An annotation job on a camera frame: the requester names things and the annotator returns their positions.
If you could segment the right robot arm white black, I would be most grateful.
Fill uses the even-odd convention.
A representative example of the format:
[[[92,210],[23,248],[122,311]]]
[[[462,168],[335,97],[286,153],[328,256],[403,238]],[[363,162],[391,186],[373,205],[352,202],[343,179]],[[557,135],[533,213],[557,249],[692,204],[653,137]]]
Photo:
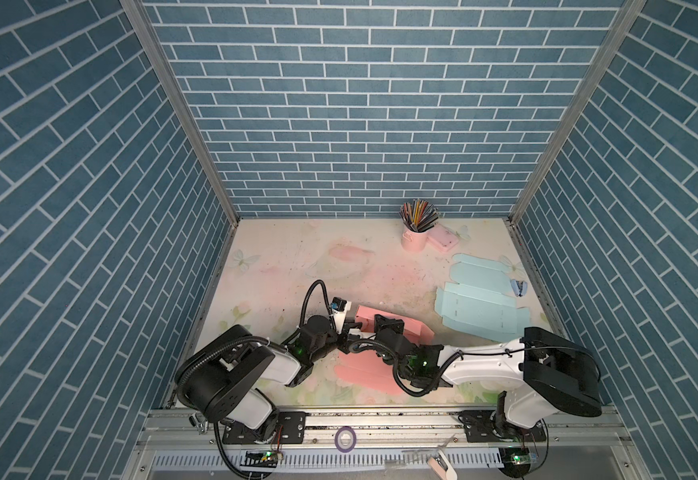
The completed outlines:
[[[501,391],[487,422],[488,433],[501,440],[530,434],[557,413],[602,415],[601,371],[592,353],[540,327],[494,345],[419,345],[405,337],[402,320],[380,316],[372,333],[362,333],[355,322],[341,339],[345,354],[375,353],[391,367],[397,387],[414,398],[466,383],[498,384]]]

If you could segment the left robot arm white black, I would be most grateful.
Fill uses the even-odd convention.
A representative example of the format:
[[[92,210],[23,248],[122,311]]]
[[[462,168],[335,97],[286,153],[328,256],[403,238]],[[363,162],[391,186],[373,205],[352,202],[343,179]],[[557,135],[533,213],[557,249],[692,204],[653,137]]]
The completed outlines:
[[[286,388],[302,384],[315,364],[346,339],[343,328],[352,303],[328,298],[324,281],[307,290],[296,330],[283,342],[252,334],[234,325],[185,360],[174,383],[176,399],[193,410],[190,424],[200,433],[213,431],[223,464],[240,479],[266,479],[281,461],[278,447],[264,453],[253,470],[238,467],[226,451],[225,431],[239,428],[256,444],[278,443],[295,430],[297,413],[287,419],[257,384],[276,382]]]

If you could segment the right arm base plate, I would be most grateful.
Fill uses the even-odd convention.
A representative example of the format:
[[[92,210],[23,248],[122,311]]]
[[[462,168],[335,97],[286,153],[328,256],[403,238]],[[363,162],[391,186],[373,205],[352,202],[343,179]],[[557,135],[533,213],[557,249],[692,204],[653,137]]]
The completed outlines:
[[[468,443],[525,443],[543,442],[548,439],[547,429],[539,421],[530,429],[514,426],[497,419],[495,411],[464,410],[457,414]]]

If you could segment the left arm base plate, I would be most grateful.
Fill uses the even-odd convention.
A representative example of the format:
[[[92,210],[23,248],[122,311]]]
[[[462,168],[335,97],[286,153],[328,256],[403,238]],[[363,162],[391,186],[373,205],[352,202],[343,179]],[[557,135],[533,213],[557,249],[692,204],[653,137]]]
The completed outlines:
[[[270,415],[257,429],[234,421],[227,426],[222,441],[225,445],[302,444],[306,431],[307,413],[284,411]]]

